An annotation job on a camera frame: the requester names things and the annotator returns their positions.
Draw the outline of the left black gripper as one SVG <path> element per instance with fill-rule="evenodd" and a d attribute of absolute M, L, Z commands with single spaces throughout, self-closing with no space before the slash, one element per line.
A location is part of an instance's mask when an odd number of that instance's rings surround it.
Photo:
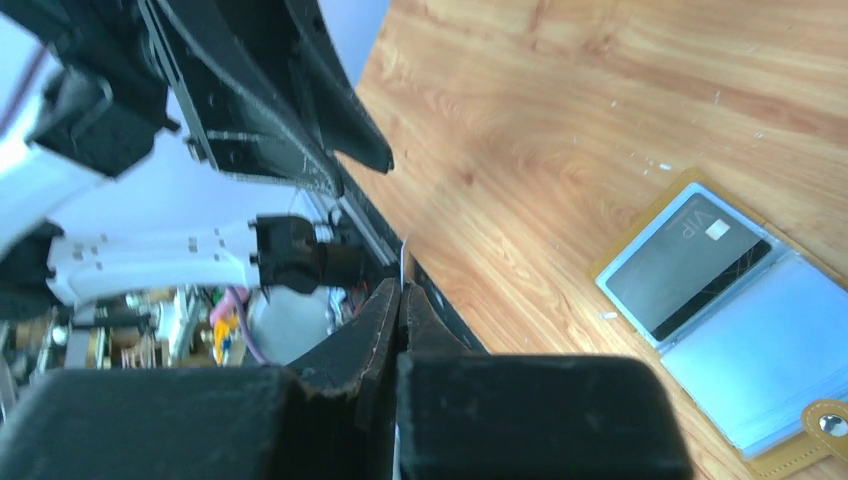
<path fill-rule="evenodd" d="M 334 157 L 250 55 L 216 1 L 4 1 L 59 62 L 25 140 L 109 178 L 182 125 L 217 170 L 338 198 Z"/>

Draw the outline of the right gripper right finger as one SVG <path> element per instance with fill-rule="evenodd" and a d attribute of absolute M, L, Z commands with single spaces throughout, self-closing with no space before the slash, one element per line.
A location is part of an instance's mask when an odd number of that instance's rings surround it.
<path fill-rule="evenodd" d="M 401 297 L 399 466 L 406 479 L 689 479 L 668 395 L 622 356 L 469 351 L 419 286 Z"/>

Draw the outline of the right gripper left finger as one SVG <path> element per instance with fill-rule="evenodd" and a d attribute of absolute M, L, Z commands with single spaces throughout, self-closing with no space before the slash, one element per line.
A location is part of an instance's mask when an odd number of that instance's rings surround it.
<path fill-rule="evenodd" d="M 1 429 L 5 479 L 389 479 L 401 286 L 287 366 L 54 370 Z"/>

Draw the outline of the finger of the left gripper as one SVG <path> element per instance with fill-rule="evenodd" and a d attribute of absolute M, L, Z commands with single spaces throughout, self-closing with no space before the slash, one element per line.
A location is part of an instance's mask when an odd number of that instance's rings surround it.
<path fill-rule="evenodd" d="M 355 93 L 318 2 L 234 0 L 218 8 L 314 143 L 373 171 L 394 168 L 391 147 Z"/>

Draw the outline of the black VIP card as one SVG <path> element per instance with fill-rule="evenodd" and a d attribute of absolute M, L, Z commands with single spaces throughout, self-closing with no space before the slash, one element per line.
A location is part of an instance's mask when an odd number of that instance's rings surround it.
<path fill-rule="evenodd" d="M 399 258 L 399 274 L 402 288 L 412 282 L 414 277 L 414 257 L 410 252 L 410 236 L 407 235 L 401 242 Z"/>
<path fill-rule="evenodd" d="M 771 254 L 774 241 L 695 185 L 602 270 L 596 284 L 662 344 Z"/>

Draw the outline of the yellow leather card holder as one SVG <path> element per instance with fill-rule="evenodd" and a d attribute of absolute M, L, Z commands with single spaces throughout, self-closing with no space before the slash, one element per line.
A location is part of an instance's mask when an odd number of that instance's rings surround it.
<path fill-rule="evenodd" d="M 597 277 L 681 194 L 698 185 L 764 230 L 771 254 L 656 344 Z M 655 351 L 757 479 L 847 459 L 847 280 L 704 172 L 685 170 L 590 266 L 594 284 Z"/>

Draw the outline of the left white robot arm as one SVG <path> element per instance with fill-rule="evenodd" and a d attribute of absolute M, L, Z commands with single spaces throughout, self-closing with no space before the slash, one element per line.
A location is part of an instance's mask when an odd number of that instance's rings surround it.
<path fill-rule="evenodd" d="M 173 285 L 351 287 L 370 227 L 317 237 L 391 148 L 355 92 L 385 1 L 5 1 L 59 64 L 1 152 L 1 314 Z"/>

